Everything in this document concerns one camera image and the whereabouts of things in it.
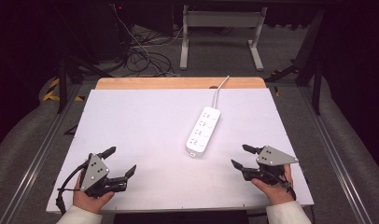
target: white power strip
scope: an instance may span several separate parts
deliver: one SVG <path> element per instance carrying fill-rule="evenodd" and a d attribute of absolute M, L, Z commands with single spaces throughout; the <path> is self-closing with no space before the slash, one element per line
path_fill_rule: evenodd
<path fill-rule="evenodd" d="M 186 144 L 191 157 L 202 157 L 216 128 L 220 114 L 221 112 L 213 107 L 204 108 Z"/>

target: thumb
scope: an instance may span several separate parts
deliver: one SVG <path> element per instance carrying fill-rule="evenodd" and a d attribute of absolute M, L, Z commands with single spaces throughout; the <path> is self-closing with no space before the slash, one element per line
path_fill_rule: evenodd
<path fill-rule="evenodd" d="M 100 205 L 105 205 L 106 203 L 108 203 L 113 197 L 114 197 L 115 193 L 113 191 L 109 191 L 107 193 L 105 193 L 102 197 L 96 199 L 96 201 L 100 204 Z"/>
<path fill-rule="evenodd" d="M 262 182 L 262 180 L 259 180 L 257 178 L 254 178 L 251 180 L 251 183 L 255 185 L 258 189 L 260 189 L 262 192 L 265 193 L 265 190 L 268 188 L 269 185 Z"/>

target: hand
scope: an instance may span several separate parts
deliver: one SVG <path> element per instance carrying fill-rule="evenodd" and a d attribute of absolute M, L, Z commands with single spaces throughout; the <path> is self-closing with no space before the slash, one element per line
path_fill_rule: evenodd
<path fill-rule="evenodd" d="M 78 176 L 76 189 L 80 188 L 80 185 L 79 185 L 80 177 L 81 175 Z M 95 198 L 89 197 L 85 192 L 81 190 L 76 190 L 74 191 L 74 195 L 73 195 L 73 205 L 85 211 L 88 211 L 94 214 L 100 214 L 100 210 L 102 209 L 102 207 L 111 200 L 114 194 L 115 194 L 114 192 L 110 191 L 104 194 L 102 197 L 95 199 Z"/>
<path fill-rule="evenodd" d="M 293 180 L 291 177 L 291 168 L 289 164 L 285 164 L 284 168 L 285 168 L 285 177 L 287 181 L 291 184 L 291 187 L 294 188 Z M 271 205 L 277 205 L 280 203 L 289 203 L 289 202 L 294 201 L 292 195 L 289 192 L 287 192 L 286 189 L 282 188 L 280 186 L 280 183 L 270 186 L 256 178 L 252 179 L 251 183 L 266 194 Z"/>

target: white tabletop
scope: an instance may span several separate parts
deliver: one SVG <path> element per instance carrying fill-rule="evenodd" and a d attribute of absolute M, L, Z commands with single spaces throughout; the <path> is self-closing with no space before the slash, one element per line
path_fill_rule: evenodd
<path fill-rule="evenodd" d="M 269 145 L 291 156 L 293 148 L 269 89 L 221 89 L 217 109 L 221 117 L 203 157 L 189 156 L 186 141 L 216 90 L 97 90 L 86 103 L 75 138 L 51 193 L 48 212 L 55 205 L 64 180 L 87 159 L 117 147 L 105 160 L 108 177 L 124 175 L 135 164 L 128 188 L 116 193 L 105 212 L 183 211 L 198 209 L 254 209 L 269 205 L 266 196 L 231 160 L 258 167 L 256 155 L 242 144 Z M 298 163 L 291 164 L 297 201 L 313 204 Z M 67 185 L 73 188 L 77 176 Z M 63 198 L 68 207 L 72 192 Z"/>

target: white sleeve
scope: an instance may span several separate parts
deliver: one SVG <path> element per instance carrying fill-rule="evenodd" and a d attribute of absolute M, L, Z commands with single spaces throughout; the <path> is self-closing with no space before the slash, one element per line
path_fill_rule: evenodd
<path fill-rule="evenodd" d="M 100 224 L 102 216 L 71 206 L 57 224 Z"/>
<path fill-rule="evenodd" d="M 309 217 L 298 202 L 281 203 L 266 207 L 270 224 L 310 224 Z"/>

